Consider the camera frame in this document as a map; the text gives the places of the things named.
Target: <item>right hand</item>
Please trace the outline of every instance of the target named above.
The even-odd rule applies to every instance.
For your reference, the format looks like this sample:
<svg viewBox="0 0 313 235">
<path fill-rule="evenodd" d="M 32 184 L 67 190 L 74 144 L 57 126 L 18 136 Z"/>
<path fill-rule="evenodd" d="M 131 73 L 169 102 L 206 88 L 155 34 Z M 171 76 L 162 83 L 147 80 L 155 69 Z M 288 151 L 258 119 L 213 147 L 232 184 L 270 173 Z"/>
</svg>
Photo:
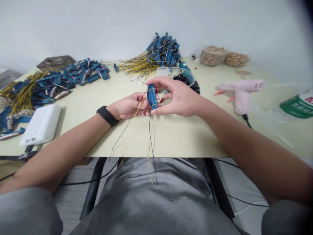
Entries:
<svg viewBox="0 0 313 235">
<path fill-rule="evenodd" d="M 170 91 L 170 93 L 165 94 L 161 98 L 160 103 L 167 99 L 172 99 L 170 104 L 152 110 L 151 114 L 153 115 L 178 114 L 189 117 L 199 115 L 199 112 L 203 109 L 203 100 L 206 99 L 181 81 L 168 77 L 155 77 L 146 82 L 146 84 L 153 84 L 156 88 L 156 93 L 163 89 Z"/>
</svg>

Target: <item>white power bank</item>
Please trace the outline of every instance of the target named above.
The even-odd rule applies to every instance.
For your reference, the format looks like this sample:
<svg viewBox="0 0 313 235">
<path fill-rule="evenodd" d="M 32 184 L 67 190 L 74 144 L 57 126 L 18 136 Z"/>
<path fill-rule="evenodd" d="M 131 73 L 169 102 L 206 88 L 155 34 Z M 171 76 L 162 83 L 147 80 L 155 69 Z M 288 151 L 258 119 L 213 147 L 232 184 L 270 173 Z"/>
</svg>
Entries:
<svg viewBox="0 0 313 235">
<path fill-rule="evenodd" d="M 60 112 L 61 107 L 56 104 L 36 109 L 22 136 L 20 146 L 43 144 L 52 140 Z"/>
</svg>

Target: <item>left hand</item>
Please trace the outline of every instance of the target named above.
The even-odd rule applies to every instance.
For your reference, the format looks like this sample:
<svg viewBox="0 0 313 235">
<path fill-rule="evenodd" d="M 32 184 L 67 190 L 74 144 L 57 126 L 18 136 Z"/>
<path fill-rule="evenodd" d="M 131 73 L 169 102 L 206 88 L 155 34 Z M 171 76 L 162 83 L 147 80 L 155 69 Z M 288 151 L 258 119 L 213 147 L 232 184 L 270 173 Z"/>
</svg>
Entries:
<svg viewBox="0 0 313 235">
<path fill-rule="evenodd" d="M 127 119 L 131 118 L 136 114 L 137 108 L 140 106 L 141 101 L 144 98 L 138 112 L 138 115 L 148 116 L 151 112 L 147 96 L 145 92 L 135 92 L 119 101 L 114 102 L 107 106 L 107 110 L 115 117 L 115 119 Z"/>
</svg>

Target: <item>person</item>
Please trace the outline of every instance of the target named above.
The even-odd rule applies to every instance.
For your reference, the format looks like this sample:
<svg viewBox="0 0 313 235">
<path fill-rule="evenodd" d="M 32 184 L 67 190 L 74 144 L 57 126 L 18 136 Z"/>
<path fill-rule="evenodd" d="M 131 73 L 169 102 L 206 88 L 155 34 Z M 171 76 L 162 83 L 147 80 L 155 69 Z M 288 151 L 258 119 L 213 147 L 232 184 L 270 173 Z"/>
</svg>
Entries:
<svg viewBox="0 0 313 235">
<path fill-rule="evenodd" d="M 184 83 L 155 77 L 149 84 L 156 94 L 164 88 L 170 91 L 159 103 L 172 102 L 151 111 L 144 100 L 139 115 L 177 114 L 205 121 L 269 202 L 262 234 L 299 233 L 311 211 L 312 168 Z M 116 120 L 130 118 L 143 94 L 134 93 L 106 109 Z M 0 188 L 1 234 L 61 234 L 63 225 L 51 193 L 110 127 L 98 113 L 53 140 L 18 170 Z M 125 161 L 107 179 L 98 205 L 71 234 L 243 233 L 213 203 L 203 174 L 187 159 L 155 161 L 158 186 L 150 181 L 146 158 Z"/>
</svg>

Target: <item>seeds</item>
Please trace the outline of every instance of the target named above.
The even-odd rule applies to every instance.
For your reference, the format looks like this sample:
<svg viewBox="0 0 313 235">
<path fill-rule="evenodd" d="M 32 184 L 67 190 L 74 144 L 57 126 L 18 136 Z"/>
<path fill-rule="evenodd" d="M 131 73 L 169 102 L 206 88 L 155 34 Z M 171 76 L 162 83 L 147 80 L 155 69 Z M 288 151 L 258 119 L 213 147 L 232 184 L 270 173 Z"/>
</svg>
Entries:
<svg viewBox="0 0 313 235">
<path fill-rule="evenodd" d="M 240 70 L 240 71 L 236 70 L 235 73 L 238 74 L 238 75 L 240 75 L 240 76 L 246 76 L 246 75 L 252 74 L 252 73 L 249 72 L 249 71 L 243 71 L 243 70 Z"/>
<path fill-rule="evenodd" d="M 207 66 L 215 66 L 222 61 L 228 52 L 224 47 L 205 47 L 200 55 L 200 63 Z"/>
<path fill-rule="evenodd" d="M 224 63 L 229 66 L 239 67 L 246 64 L 249 57 L 246 54 L 239 54 L 236 52 L 229 52 L 225 55 Z"/>
</svg>

